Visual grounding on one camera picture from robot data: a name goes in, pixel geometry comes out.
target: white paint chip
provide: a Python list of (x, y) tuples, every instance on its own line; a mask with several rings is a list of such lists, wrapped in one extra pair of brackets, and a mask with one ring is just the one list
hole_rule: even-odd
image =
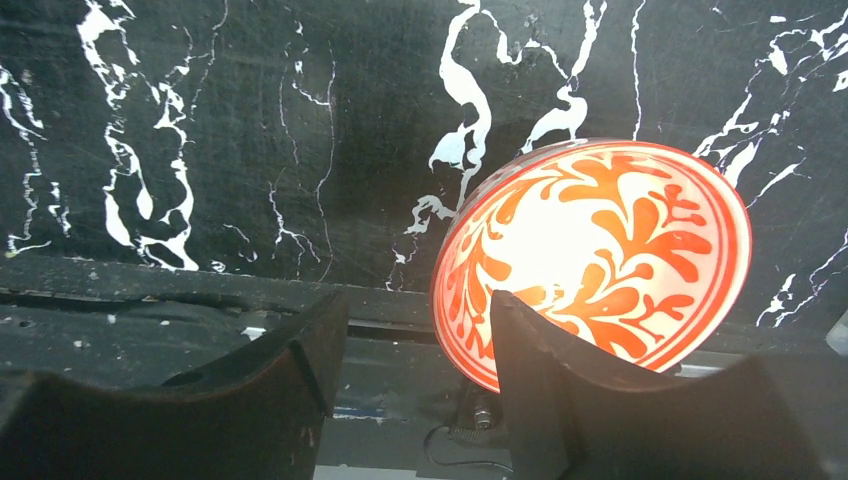
[(262, 334), (264, 334), (265, 332), (266, 332), (266, 330), (264, 328), (247, 327), (241, 332), (241, 334), (247, 335), (247, 338), (249, 338), (250, 341), (252, 342), (252, 341), (256, 340), (257, 338), (261, 337)]

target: bowl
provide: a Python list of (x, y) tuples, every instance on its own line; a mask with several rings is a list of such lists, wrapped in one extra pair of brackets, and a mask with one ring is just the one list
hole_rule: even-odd
[(498, 169), (454, 217), (430, 288), (436, 336), (463, 374), (498, 392), (489, 305), (507, 290), (662, 372), (727, 315), (751, 247), (738, 194), (690, 154), (608, 139), (540, 148)]

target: black marble surface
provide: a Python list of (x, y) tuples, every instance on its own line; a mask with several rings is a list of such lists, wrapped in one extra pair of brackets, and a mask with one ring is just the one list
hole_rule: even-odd
[(5, 251), (425, 291), (522, 149), (637, 138), (749, 205), (727, 322), (823, 333), (848, 308), (846, 7), (6, 1)]

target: scratched black surface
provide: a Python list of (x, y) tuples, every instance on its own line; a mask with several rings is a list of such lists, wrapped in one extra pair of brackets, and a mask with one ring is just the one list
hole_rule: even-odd
[[(483, 0), (482, 8), (508, 36), (510, 54), (533, 38), (550, 46), (568, 72), (584, 42), (584, 8), (597, 14), (602, 3)], [(115, 135), (138, 154), (152, 198), (145, 219), (136, 206), (137, 176), (118, 175), (113, 197), (136, 245), (188, 232), (186, 256), (201, 270), (426, 291), (448, 219), (425, 210), (427, 232), (413, 237), (404, 231), (423, 195), (446, 206), (458, 199), (461, 172), (439, 162), (431, 171), (428, 159), (444, 134), (479, 117), (471, 105), (457, 105), (439, 77), (451, 21), (469, 5), (126, 4), (135, 17), (120, 25), (137, 65), (128, 62), (119, 30), (104, 31), (96, 49), (104, 62), (143, 74), (125, 82), (130, 89), (118, 101), (125, 132)], [(102, 5), (108, 18), (122, 12)], [(759, 142), (738, 183), (751, 204), (753, 265), (727, 322), (753, 325), (759, 319), (766, 328), (826, 331), (848, 308), (848, 279), (841, 275), (848, 267), (848, 166), (840, 127), (848, 89), (833, 91), (848, 70), (839, 40), (848, 33), (845, 6), (824, 0), (644, 2), (635, 34), (640, 117), (631, 44), (640, 5), (607, 5), (585, 69), (568, 81), (589, 105), (578, 135), (631, 138), (640, 120), (637, 138), (694, 152), (718, 134), (713, 153), (704, 157), (722, 169)], [(11, 238), (6, 250), (50, 242), (23, 255), (185, 266), (173, 248), (151, 245), (139, 255), (107, 232), (103, 187), (116, 160), (104, 128), (116, 111), (81, 44), (78, 26), (90, 11), (85, 0), (0, 5), (0, 73), (10, 106), (9, 116), (0, 118), (7, 173), (0, 226), (20, 237)], [(555, 95), (565, 82), (547, 53), (525, 49), (520, 63), (503, 64), (495, 55), (500, 32), (489, 17), (477, 14), (466, 27), (451, 56), (474, 75), (492, 112), (473, 187), (513, 158), (542, 115), (568, 105)], [(793, 29), (806, 33), (782, 34)], [(769, 57), (770, 42), (782, 52), (786, 75)], [(187, 56), (190, 68), (183, 75), (175, 67)], [(159, 88), (161, 82), (167, 88)], [(169, 111), (171, 119), (186, 114), (178, 126), (187, 138), (189, 218), (187, 210), (171, 211), (187, 198), (171, 166), (180, 140), (174, 130), (154, 128), (163, 110), (151, 88), (162, 98), (175, 92), (185, 102)], [(43, 129), (27, 123), (22, 92)], [(756, 125), (726, 128), (737, 111), (737, 126)], [(771, 131), (774, 115), (783, 112), (789, 113)], [(10, 119), (41, 137), (29, 135), (29, 145)], [(536, 145), (567, 137), (553, 131)], [(40, 175), (28, 175), (36, 171), (33, 149)], [(728, 152), (723, 159), (720, 149)], [(59, 184), (58, 199), (50, 182)], [(37, 200), (37, 207), (27, 199)], [(67, 236), (53, 215), (66, 207)]]

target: black cable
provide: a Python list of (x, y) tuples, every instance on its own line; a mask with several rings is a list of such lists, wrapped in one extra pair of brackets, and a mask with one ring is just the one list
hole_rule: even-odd
[(465, 460), (462, 462), (442, 462), (433, 458), (433, 453), (430, 451), (430, 443), (433, 440), (433, 435), (436, 434), (439, 430), (448, 429), (447, 425), (439, 425), (438, 427), (430, 430), (427, 433), (427, 436), (424, 437), (424, 455), (427, 456), (427, 460), (434, 465), (438, 465), (440, 467), (488, 467), (494, 468), (496, 470), (500, 470), (501, 472), (507, 475), (507, 478), (511, 478), (515, 473), (512, 468), (503, 463), (493, 462), (490, 460)]

